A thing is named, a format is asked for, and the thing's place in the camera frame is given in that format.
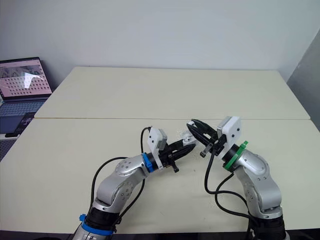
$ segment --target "green ring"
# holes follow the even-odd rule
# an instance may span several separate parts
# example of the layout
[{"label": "green ring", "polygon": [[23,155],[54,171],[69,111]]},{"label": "green ring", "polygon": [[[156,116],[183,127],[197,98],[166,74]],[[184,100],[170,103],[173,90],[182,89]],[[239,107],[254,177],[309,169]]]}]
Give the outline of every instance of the green ring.
[{"label": "green ring", "polygon": [[248,144],[248,141],[244,141],[244,143],[242,143],[238,149],[238,151],[236,151],[235,155],[230,159],[230,161],[228,161],[228,163],[224,166],[224,168],[226,170],[229,171],[229,169],[231,168],[231,166],[235,163],[235,161],[238,160],[238,158],[240,157],[240,155],[242,154],[242,152],[245,150],[246,146]]}]

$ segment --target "laptop keyboard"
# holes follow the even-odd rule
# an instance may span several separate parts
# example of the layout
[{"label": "laptop keyboard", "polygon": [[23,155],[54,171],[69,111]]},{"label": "laptop keyboard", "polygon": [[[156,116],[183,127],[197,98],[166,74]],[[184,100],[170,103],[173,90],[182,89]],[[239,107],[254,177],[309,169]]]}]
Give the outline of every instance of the laptop keyboard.
[{"label": "laptop keyboard", "polygon": [[0,162],[10,150],[12,145],[15,143],[16,139],[11,140],[0,140]]},{"label": "laptop keyboard", "polygon": [[23,116],[36,112],[43,104],[43,101],[3,104],[0,107],[0,117]]}]

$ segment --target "black cable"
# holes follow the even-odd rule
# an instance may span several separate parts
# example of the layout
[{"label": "black cable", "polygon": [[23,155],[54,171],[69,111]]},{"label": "black cable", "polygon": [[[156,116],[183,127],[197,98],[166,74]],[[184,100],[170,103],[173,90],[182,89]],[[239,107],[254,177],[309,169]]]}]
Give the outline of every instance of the black cable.
[{"label": "black cable", "polygon": [[210,157],[210,161],[209,161],[209,164],[208,164],[208,167],[206,168],[206,171],[205,171],[205,176],[204,176],[204,189],[205,191],[208,193],[208,194],[212,194],[212,195],[215,195],[215,194],[231,194],[231,195],[235,195],[237,197],[239,197],[246,206],[247,205],[247,201],[245,200],[245,198],[243,196],[241,196],[239,193],[237,192],[234,192],[234,191],[227,191],[227,190],[221,190],[221,191],[210,191],[208,189],[208,178],[209,178],[209,173],[210,173],[210,170],[211,170],[211,167],[212,167],[212,164],[214,162],[214,157],[215,157],[215,153],[216,151],[213,150],[212,153],[211,153],[211,157]]},{"label": "black cable", "polygon": [[250,220],[249,220],[249,222],[248,222],[248,227],[247,227],[246,232],[245,232],[244,240],[249,240],[250,230],[251,230],[251,227],[250,227]]},{"label": "black cable", "polygon": [[205,189],[205,191],[206,191],[208,194],[214,195],[215,203],[216,203],[217,206],[218,206],[221,210],[223,210],[224,212],[229,213],[229,214],[232,214],[232,215],[236,215],[236,216],[239,216],[239,217],[248,218],[249,222],[248,222],[248,227],[247,227],[246,234],[245,234],[245,239],[248,240],[248,239],[249,239],[249,235],[250,235],[250,229],[251,229],[250,220],[252,220],[254,223],[257,223],[256,220],[255,220],[253,217],[251,217],[250,215],[248,215],[248,214],[244,214],[244,213],[240,213],[240,212],[235,212],[235,211],[228,210],[228,209],[224,208],[223,206],[221,206],[221,205],[219,204],[219,201],[218,201],[218,194],[231,194],[231,195],[234,195],[234,196],[239,197],[239,198],[244,202],[244,204],[246,205],[246,207],[248,208],[247,201],[246,201],[245,198],[244,198],[243,196],[241,196],[239,193],[233,192],[233,191],[220,190],[221,186],[222,186],[226,181],[228,181],[230,178],[232,178],[232,177],[234,176],[234,174],[232,173],[232,174],[230,174],[226,179],[224,179],[224,180],[219,184],[219,186],[217,187],[217,189],[216,189],[215,191],[210,191],[210,190],[208,189],[208,178],[209,178],[209,173],[210,173],[212,164],[213,164],[213,162],[214,162],[215,154],[216,154],[216,150],[213,149],[213,150],[212,150],[212,153],[211,153],[211,156],[210,156],[209,163],[208,163],[208,167],[207,167],[207,169],[206,169],[206,171],[205,171],[205,176],[204,176],[204,189]]},{"label": "black cable", "polygon": [[[142,129],[141,131],[141,135],[140,135],[140,147],[141,147],[141,153],[144,153],[144,145],[143,145],[143,138],[144,138],[144,133],[146,130],[150,131],[150,127],[145,127],[144,129]],[[138,200],[138,198],[140,197],[142,191],[144,190],[145,187],[145,183],[146,180],[143,179],[142,180],[142,185],[140,188],[140,191],[138,192],[138,194],[136,195],[136,197],[133,199],[133,201],[123,210],[123,212],[118,216],[118,218],[114,221],[112,227],[114,228],[116,224],[119,224],[122,219],[122,217],[126,214],[126,212],[133,206],[133,204],[135,204],[135,202]]]},{"label": "black cable", "polygon": [[142,129],[141,135],[140,135],[140,147],[141,147],[141,153],[144,153],[144,144],[143,144],[143,138],[144,138],[144,133],[145,130],[149,130],[150,127],[145,127],[144,129]]},{"label": "black cable", "polygon": [[90,208],[89,208],[89,210],[91,209],[92,204],[94,203],[94,200],[95,200],[95,184],[96,184],[96,179],[97,179],[97,176],[98,176],[99,172],[101,171],[101,169],[105,165],[107,165],[108,163],[111,163],[114,160],[118,160],[118,159],[127,159],[127,157],[126,156],[118,156],[118,157],[112,158],[112,159],[106,161],[104,164],[102,164],[98,168],[98,170],[95,172],[95,175],[94,175],[93,180],[92,180],[92,185],[91,185],[91,200],[90,200]]},{"label": "black cable", "polygon": [[116,224],[119,224],[119,221],[121,220],[121,218],[122,218],[122,217],[126,214],[126,212],[132,207],[132,205],[135,204],[135,202],[138,200],[138,198],[140,197],[142,191],[144,190],[145,182],[146,182],[145,179],[143,179],[139,193],[136,195],[136,197],[134,198],[134,200],[125,208],[125,210],[123,210],[123,212],[118,216],[118,218],[114,221],[112,227],[115,227]]}]

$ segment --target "white table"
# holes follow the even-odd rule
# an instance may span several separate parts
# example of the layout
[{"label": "white table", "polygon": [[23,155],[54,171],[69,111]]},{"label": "white table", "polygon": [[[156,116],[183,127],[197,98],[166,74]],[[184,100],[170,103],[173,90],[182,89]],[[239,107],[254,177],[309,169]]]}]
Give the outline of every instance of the white table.
[{"label": "white table", "polygon": [[[90,187],[97,168],[117,156],[140,153],[140,132],[153,125],[173,142],[186,129],[185,120],[34,119],[0,162],[0,223],[2,230],[71,233],[87,213]],[[207,120],[216,127],[219,120]],[[282,192],[286,229],[320,228],[320,134],[310,120],[243,120],[238,144],[263,156]],[[179,233],[245,231],[247,220],[221,211],[204,190],[209,157],[203,146],[178,160],[180,169],[151,174],[143,194],[125,215],[118,233]],[[97,186],[115,168],[101,171]],[[229,173],[216,160],[209,188]],[[234,177],[224,189],[242,193]],[[220,196],[227,208],[245,212],[243,203]]]},{"label": "white table", "polygon": [[76,67],[36,118],[310,119],[277,71]]}]

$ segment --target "laptop screen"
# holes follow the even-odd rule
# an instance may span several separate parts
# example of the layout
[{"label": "laptop screen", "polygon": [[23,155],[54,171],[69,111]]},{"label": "laptop screen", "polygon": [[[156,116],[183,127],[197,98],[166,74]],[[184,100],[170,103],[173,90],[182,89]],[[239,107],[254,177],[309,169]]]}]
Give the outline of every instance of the laptop screen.
[{"label": "laptop screen", "polygon": [[40,59],[0,61],[0,94],[4,100],[48,97],[52,94]]}]

